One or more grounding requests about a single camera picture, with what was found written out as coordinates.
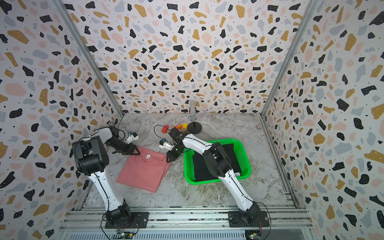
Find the pink t-shirt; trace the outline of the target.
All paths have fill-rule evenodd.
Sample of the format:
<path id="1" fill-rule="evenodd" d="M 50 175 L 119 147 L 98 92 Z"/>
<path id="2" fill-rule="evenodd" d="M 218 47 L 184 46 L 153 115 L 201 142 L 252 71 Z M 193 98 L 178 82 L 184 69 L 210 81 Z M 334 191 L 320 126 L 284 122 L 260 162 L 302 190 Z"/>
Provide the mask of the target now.
<path id="1" fill-rule="evenodd" d="M 170 167 L 164 154 L 139 147 L 139 155 L 131 155 L 116 182 L 155 193 Z"/>

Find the black t-shirt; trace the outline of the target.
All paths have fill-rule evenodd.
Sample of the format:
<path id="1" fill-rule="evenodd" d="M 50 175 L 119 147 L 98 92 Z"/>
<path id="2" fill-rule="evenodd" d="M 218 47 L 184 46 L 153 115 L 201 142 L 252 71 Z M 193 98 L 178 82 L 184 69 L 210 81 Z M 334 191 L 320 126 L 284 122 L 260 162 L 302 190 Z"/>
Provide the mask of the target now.
<path id="1" fill-rule="evenodd" d="M 242 173 L 242 170 L 238 163 L 236 154 L 234 152 L 234 144 L 223 145 L 223 148 L 231 160 L 231 165 L 234 169 L 234 173 L 236 174 L 236 176 L 240 176 Z M 197 182 L 217 179 L 217 177 L 214 177 L 209 172 L 202 155 L 195 153 L 193 155 L 193 162 L 194 162 L 195 178 Z"/>

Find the green plastic basket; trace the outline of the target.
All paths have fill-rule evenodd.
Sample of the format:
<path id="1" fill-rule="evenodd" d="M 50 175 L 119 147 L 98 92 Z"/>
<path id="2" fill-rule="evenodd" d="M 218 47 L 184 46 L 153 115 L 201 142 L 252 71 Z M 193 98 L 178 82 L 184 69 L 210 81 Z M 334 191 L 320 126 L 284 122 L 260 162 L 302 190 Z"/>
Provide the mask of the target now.
<path id="1" fill-rule="evenodd" d="M 233 144 L 234 154 L 236 156 L 237 163 L 239 165 L 238 169 L 239 171 L 235 170 L 234 172 L 239 180 L 243 180 L 248 178 L 251 175 L 251 164 L 248 159 L 247 153 L 245 151 L 245 148 L 243 144 L 236 139 L 221 139 L 221 140 L 212 140 L 207 141 L 210 144 L 214 143 L 220 143 L 223 147 L 226 145 Z M 202 185 L 202 184 L 210 184 L 210 183 L 217 183 L 220 182 L 218 178 L 211 178 L 204 181 L 197 181 L 196 175 L 195 175 L 195 166 L 193 161 L 193 156 L 195 152 L 193 150 L 188 150 L 184 153 L 183 159 L 184 159 L 184 176 L 186 181 L 191 185 Z"/>

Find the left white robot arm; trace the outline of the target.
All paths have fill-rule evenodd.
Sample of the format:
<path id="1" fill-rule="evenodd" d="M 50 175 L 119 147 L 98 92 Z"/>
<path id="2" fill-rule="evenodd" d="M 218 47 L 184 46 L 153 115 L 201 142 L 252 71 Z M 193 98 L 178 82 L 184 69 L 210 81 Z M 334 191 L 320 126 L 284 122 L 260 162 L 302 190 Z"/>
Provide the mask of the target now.
<path id="1" fill-rule="evenodd" d="M 134 217 L 123 195 L 118 193 L 112 181 L 110 159 L 105 146 L 122 155 L 140 154 L 138 147 L 132 143 L 139 138 L 137 133 L 130 132 L 126 139 L 121 139 L 120 132 L 115 126 L 104 127 L 72 144 L 78 172 L 88 176 L 94 183 L 105 204 L 107 223 L 117 228 L 127 226 Z"/>

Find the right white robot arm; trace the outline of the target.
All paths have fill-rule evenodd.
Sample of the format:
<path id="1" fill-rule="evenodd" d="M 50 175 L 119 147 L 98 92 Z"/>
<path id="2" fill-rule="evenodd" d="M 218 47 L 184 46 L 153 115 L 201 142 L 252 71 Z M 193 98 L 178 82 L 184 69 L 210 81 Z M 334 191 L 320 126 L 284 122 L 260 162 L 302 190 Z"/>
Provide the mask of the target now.
<path id="1" fill-rule="evenodd" d="M 173 146 L 167 152 L 168 162 L 175 161 L 185 149 L 193 150 L 195 153 L 202 155 L 210 174 L 221 180 L 234 197 L 242 221 L 247 226 L 261 223 L 258 220 L 262 216 L 260 207 L 240 184 L 233 170 L 230 157 L 221 144 L 210 144 L 195 137 L 188 131 L 180 132 L 177 128 L 169 130 L 169 135 L 173 140 Z"/>

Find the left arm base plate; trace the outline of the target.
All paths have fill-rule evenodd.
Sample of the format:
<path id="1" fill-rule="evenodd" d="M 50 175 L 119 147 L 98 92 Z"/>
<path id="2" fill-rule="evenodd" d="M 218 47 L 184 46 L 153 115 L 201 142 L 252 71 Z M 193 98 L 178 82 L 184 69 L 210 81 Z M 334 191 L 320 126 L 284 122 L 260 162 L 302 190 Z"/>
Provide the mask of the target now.
<path id="1" fill-rule="evenodd" d="M 145 229 L 149 220 L 149 212 L 121 213 L 119 210 L 108 211 L 104 227 L 106 229 L 139 228 Z"/>

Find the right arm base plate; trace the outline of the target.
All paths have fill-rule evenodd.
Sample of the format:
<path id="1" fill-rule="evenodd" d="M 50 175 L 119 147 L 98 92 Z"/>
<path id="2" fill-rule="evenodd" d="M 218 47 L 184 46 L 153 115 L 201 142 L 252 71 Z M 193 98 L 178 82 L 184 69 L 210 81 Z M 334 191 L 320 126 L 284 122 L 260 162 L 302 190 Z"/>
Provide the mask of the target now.
<path id="1" fill-rule="evenodd" d="M 266 211 L 261 211 L 256 216 L 248 216 L 242 211 L 228 212 L 229 225 L 231 228 L 263 227 L 270 226 L 269 216 Z"/>

